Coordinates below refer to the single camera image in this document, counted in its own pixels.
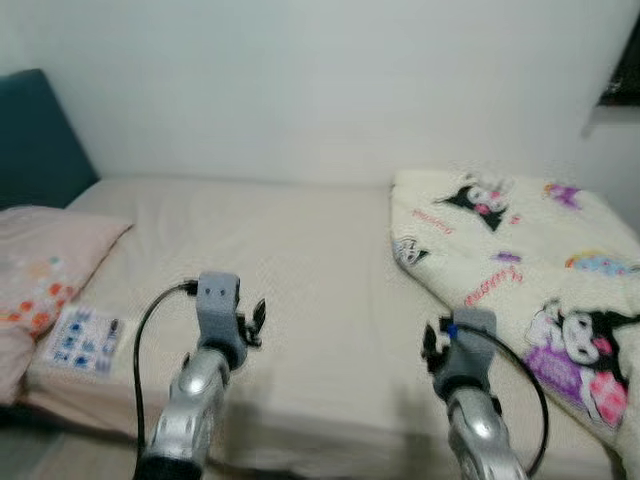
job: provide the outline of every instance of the kuromi character print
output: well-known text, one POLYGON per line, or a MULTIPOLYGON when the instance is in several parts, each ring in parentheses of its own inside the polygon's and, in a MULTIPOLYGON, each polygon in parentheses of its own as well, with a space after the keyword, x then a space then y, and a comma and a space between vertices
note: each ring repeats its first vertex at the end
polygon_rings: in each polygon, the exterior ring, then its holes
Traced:
POLYGON ((627 408, 628 380, 618 363, 614 330, 640 324, 640 315, 613 311, 563 313, 552 300, 533 318, 526 339, 534 347, 525 362, 566 400, 587 410, 592 420, 617 428, 627 408))
POLYGON ((402 265, 413 266, 429 255, 427 250, 418 248, 418 242, 413 237, 404 237, 393 242, 396 260, 402 265))
POLYGON ((466 177, 467 184, 460 187, 455 195, 436 203, 455 205, 477 215, 484 224, 495 232, 507 211, 505 182, 492 183, 466 177))

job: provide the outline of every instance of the blanket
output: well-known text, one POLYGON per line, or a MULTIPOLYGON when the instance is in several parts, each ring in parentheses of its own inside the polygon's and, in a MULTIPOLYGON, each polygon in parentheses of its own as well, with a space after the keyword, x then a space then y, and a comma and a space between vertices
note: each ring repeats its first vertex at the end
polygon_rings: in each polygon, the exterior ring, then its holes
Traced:
POLYGON ((403 171, 394 256, 450 308, 489 308, 547 394, 640 479, 640 243, 593 193, 403 171))

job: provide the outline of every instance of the white bed sheet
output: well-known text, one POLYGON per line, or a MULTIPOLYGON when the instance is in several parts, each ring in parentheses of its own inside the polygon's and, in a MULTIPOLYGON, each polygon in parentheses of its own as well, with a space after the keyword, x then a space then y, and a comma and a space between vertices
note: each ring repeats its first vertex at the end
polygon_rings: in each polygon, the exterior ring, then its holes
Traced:
MULTIPOLYGON (((264 296, 268 317, 263 348, 232 377, 213 455, 317 478, 457 475, 445 407, 419 357, 425 322, 445 309, 392 259, 387 189, 111 179, 69 208, 135 222, 78 299, 129 323, 109 379, 36 357, 27 402, 134 434, 140 313, 185 276, 231 271, 242 281, 242 309, 264 296)), ((191 299, 169 300, 150 321, 141 351, 149 428, 197 335, 191 299)), ((512 444, 530 456, 540 431, 535 394, 502 361, 491 378, 512 444)), ((603 447, 555 405, 551 422, 537 478, 613 478, 603 447)))

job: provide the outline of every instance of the pillowcase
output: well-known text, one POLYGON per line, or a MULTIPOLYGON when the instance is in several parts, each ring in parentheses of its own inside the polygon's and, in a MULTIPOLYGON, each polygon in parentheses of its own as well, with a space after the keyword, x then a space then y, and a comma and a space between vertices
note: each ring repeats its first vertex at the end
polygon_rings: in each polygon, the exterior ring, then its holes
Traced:
POLYGON ((33 340, 55 323, 130 226, 46 207, 0 212, 0 401, 15 398, 33 340))

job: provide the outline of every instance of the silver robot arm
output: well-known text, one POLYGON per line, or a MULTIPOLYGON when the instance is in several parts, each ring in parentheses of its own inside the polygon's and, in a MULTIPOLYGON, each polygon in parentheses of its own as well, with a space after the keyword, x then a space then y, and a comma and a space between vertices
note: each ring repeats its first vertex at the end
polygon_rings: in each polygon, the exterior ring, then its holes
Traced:
MULTIPOLYGON (((488 310, 458 309, 447 323, 496 330, 488 310)), ((460 331, 440 353, 436 334, 427 326, 422 356, 434 376, 434 389, 447 403, 449 445, 465 480, 525 480, 527 475, 509 445, 500 403, 490 394, 488 371, 495 348, 488 341, 460 331)))
POLYGON ((235 275, 200 276, 198 349, 171 382, 169 403, 138 462, 134 480, 201 478, 230 371, 244 363, 247 346, 260 346, 264 300, 254 311, 253 323, 247 325, 236 312, 239 290, 240 279, 235 275))

